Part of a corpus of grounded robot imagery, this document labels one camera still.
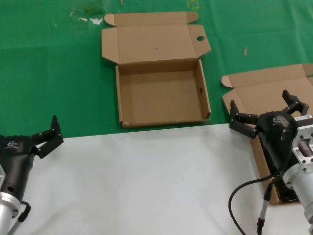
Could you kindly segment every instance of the open cardboard box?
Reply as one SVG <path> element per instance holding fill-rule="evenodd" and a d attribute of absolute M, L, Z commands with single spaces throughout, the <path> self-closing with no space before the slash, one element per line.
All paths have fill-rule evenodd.
<path fill-rule="evenodd" d="M 299 100 L 309 105 L 308 114 L 313 114 L 313 64 L 299 64 L 231 74 L 222 77 L 226 87 L 234 88 L 223 96 L 224 103 L 230 111 L 230 102 L 234 100 L 239 112 L 263 114 L 283 110 L 286 103 L 282 98 L 283 90 L 296 95 Z M 268 165 L 257 137 L 251 140 L 251 146 L 261 177 L 269 175 Z M 271 180 L 263 182 L 264 188 Z M 271 205 L 282 204 L 277 191 L 273 188 Z"/>
<path fill-rule="evenodd" d="M 116 66 L 125 127 L 204 122 L 210 104 L 200 56 L 211 50 L 196 12 L 106 14 L 102 56 Z"/>

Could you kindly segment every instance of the black cable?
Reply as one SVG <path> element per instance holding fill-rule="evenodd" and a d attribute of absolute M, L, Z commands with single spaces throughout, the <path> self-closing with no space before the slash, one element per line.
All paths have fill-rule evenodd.
<path fill-rule="evenodd" d="M 231 210 L 231 201 L 233 200 L 233 197 L 234 195 L 236 194 L 236 192 L 238 192 L 240 189 L 242 189 L 243 187 L 245 186 L 248 186 L 248 185 L 252 185 L 252 184 L 255 184 L 255 183 L 259 183 L 259 182 L 262 182 L 262 181 L 265 181 L 265 180 L 269 180 L 270 178 L 278 175 L 283 169 L 285 169 L 288 165 L 288 162 L 290 161 L 292 157 L 292 148 L 290 150 L 290 154 L 289 156 L 286 158 L 286 161 L 284 162 L 284 164 L 279 168 L 277 169 L 277 171 L 275 171 L 273 174 L 270 174 L 266 177 L 263 177 L 263 178 L 260 178 L 260 179 L 257 179 L 257 180 L 251 180 L 251 181 L 248 181 L 240 186 L 238 186 L 237 188 L 235 188 L 235 190 L 232 192 L 232 194 L 230 195 L 229 197 L 229 200 L 228 200 L 228 210 L 229 210 L 229 213 L 230 213 L 230 216 L 231 218 L 233 219 L 235 225 L 237 226 L 237 228 L 239 229 L 239 231 L 243 234 L 243 235 L 246 235 L 245 232 L 242 230 L 242 228 L 240 227 L 240 225 L 238 224 L 238 222 L 236 221 L 235 217 L 234 217 L 234 214 Z"/>
<path fill-rule="evenodd" d="M 26 207 L 25 207 L 25 210 L 21 213 L 21 215 L 18 218 L 18 221 L 20 223 L 23 223 L 26 220 L 31 210 L 31 206 L 28 202 L 22 202 L 22 205 L 25 205 Z"/>

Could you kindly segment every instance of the black plastic part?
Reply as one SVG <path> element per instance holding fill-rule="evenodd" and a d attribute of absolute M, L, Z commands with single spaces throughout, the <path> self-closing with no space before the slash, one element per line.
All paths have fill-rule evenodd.
<path fill-rule="evenodd" d="M 257 229 L 258 235 L 262 234 L 262 229 L 263 229 L 264 223 L 265 223 L 265 219 L 261 219 L 261 218 L 258 219 L 258 229 Z"/>
<path fill-rule="evenodd" d="M 239 113 L 239 110 L 234 100 L 232 100 L 230 103 L 230 118 L 231 121 L 229 124 L 229 128 L 252 139 L 254 139 L 258 135 L 256 128 L 247 125 L 257 124 L 258 116 L 253 114 Z"/>
<path fill-rule="evenodd" d="M 64 141 L 57 116 L 53 116 L 50 130 L 35 134 L 32 136 L 32 139 L 36 145 L 46 142 L 40 148 L 34 148 L 34 152 L 41 159 L 60 146 Z"/>
<path fill-rule="evenodd" d="M 288 107 L 283 109 L 283 112 L 286 114 L 293 114 L 294 112 L 298 111 L 301 115 L 306 115 L 309 109 L 309 106 L 303 102 L 301 102 L 298 97 L 295 95 L 289 94 L 287 90 L 283 91 L 283 99 L 287 103 Z"/>
<path fill-rule="evenodd" d="M 26 207 L 25 207 L 25 210 L 21 213 L 21 215 L 18 218 L 18 221 L 20 223 L 23 223 L 26 220 L 31 210 L 31 206 L 28 202 L 22 202 L 22 205 L 25 205 Z"/>
<path fill-rule="evenodd" d="M 41 135 L 34 135 L 33 138 L 30 136 L 0 136 L 0 164 L 5 172 L 1 192 L 8 193 L 20 202 L 22 201 L 35 155 L 43 158 L 63 143 L 56 116 L 52 119 L 51 127 L 55 131 L 47 130 Z M 36 145 L 45 141 L 43 150 L 39 150 Z"/>
<path fill-rule="evenodd" d="M 0 191 L 21 202 L 33 167 L 35 144 L 29 136 L 9 136 L 0 139 L 0 146 L 0 164 L 6 175 Z"/>

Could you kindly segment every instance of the white sheet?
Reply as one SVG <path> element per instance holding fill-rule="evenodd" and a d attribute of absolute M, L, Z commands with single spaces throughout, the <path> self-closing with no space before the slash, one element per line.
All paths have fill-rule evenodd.
<path fill-rule="evenodd" d="M 258 178 L 249 139 L 227 124 L 65 139 L 36 157 L 16 235 L 238 235 L 231 192 Z M 233 211 L 256 234 L 261 184 Z M 307 234 L 301 205 L 268 209 L 263 234 Z"/>

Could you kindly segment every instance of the box flap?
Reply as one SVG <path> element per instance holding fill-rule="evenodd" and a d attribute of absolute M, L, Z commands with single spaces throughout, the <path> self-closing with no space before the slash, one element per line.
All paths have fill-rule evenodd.
<path fill-rule="evenodd" d="M 275 67 L 264 70 L 235 73 L 222 77 L 222 83 L 226 87 L 244 87 L 259 85 L 269 82 L 277 82 L 294 78 L 306 77 L 313 74 L 313 64 L 299 64 Z"/>
<path fill-rule="evenodd" d="M 156 12 L 131 14 L 106 14 L 106 23 L 117 26 L 147 26 L 165 24 L 187 24 L 199 18 L 197 12 Z"/>
<path fill-rule="evenodd" d="M 113 25 L 102 30 L 102 56 L 118 64 L 198 58 L 211 50 L 202 25 L 187 25 L 194 12 L 122 14 L 105 16 Z"/>

